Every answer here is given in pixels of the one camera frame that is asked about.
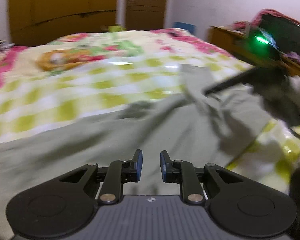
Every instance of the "black device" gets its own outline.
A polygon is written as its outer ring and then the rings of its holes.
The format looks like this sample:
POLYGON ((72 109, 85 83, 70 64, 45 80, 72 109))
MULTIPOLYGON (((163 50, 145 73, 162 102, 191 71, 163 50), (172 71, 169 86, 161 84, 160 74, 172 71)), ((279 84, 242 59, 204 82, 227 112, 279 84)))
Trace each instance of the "black device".
POLYGON ((264 14, 259 27, 271 34, 281 52, 293 51, 300 56, 300 25, 286 18, 264 14))
POLYGON ((284 193, 213 163, 195 168, 187 161, 172 161, 166 151, 160 153, 160 166, 162 180, 179 184, 180 195, 122 194, 124 183, 140 180, 141 150, 131 160, 102 168, 89 163, 21 192, 6 209, 13 239, 294 237, 297 207, 284 193))
POLYGON ((281 60, 280 51, 272 36, 265 30, 259 27, 251 30, 248 38, 245 39, 245 42, 241 46, 243 46, 245 50, 263 58, 266 65, 256 65, 250 70, 204 89, 202 94, 208 96, 240 83, 251 84, 253 87, 258 87, 259 85, 265 87, 273 85, 274 82, 277 85, 282 85, 287 82, 287 71, 277 64, 277 61, 281 60))

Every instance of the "green light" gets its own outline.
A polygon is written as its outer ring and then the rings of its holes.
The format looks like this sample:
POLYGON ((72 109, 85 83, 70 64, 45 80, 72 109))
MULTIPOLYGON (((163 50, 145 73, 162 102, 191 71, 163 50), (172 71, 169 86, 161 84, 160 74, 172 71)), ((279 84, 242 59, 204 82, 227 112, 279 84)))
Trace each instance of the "green light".
POLYGON ((257 38, 258 41, 260 41, 262 43, 265 43, 265 44, 269 44, 269 42, 266 39, 261 38, 261 37, 257 37, 257 36, 255 36, 255 37, 257 38))

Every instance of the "pink cloth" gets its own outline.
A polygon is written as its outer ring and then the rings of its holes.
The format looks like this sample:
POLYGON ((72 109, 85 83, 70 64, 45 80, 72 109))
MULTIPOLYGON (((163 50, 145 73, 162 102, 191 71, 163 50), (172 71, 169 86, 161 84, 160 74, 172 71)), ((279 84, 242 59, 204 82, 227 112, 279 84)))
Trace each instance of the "pink cloth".
POLYGON ((251 25, 252 26, 258 26, 260 23, 261 23, 261 20, 262 20, 262 16, 264 14, 271 14, 272 16, 275 16, 275 17, 281 17, 281 18, 286 18, 292 22, 294 22, 295 24, 298 24, 300 25, 300 22, 289 17, 289 16, 286 16, 276 10, 273 10, 273 9, 263 9, 261 10, 254 18, 253 20, 251 21, 251 25))
POLYGON ((200 40, 199 38, 197 38, 195 36, 184 35, 183 32, 178 31, 174 28, 159 29, 159 30, 154 30, 154 31, 151 31, 151 32, 152 33, 167 33, 167 34, 170 35, 170 37, 172 39, 192 44, 198 51, 206 53, 206 54, 212 54, 212 53, 218 52, 218 53, 221 53, 225 56, 233 57, 229 52, 225 51, 224 49, 221 49, 221 48, 217 47, 216 45, 204 42, 203 40, 200 40))
POLYGON ((0 88, 4 84, 4 80, 2 78, 2 73, 6 72, 6 71, 10 71, 13 68, 13 63, 15 62, 18 53, 20 53, 21 51, 23 51, 25 49, 27 49, 27 47, 14 46, 8 50, 5 58, 2 61, 0 61, 0 88))
POLYGON ((232 24, 232 28, 234 30, 245 29, 246 25, 247 25, 247 22, 243 22, 243 21, 241 21, 241 22, 234 22, 232 24))

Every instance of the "wooden desk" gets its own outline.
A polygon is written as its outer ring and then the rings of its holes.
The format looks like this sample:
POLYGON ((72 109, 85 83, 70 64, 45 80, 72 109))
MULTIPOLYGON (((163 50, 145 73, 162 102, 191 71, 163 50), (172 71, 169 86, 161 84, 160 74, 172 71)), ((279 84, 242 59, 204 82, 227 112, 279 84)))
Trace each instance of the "wooden desk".
MULTIPOLYGON (((228 51, 235 57, 247 61, 250 64, 265 64, 263 58, 245 50, 240 44, 244 41, 246 36, 243 33, 235 32, 226 29, 225 27, 211 26, 209 31, 209 42, 228 51)), ((293 62, 285 56, 281 56, 282 62, 280 64, 287 68, 290 76, 300 76, 300 65, 293 62)))

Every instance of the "doorway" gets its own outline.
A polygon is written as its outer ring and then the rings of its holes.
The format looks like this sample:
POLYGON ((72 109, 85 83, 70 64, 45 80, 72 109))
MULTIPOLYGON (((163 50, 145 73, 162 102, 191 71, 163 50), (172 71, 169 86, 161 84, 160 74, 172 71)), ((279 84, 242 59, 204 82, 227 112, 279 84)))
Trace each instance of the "doorway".
POLYGON ((155 30, 163 28, 166 0, 127 0, 126 28, 155 30))

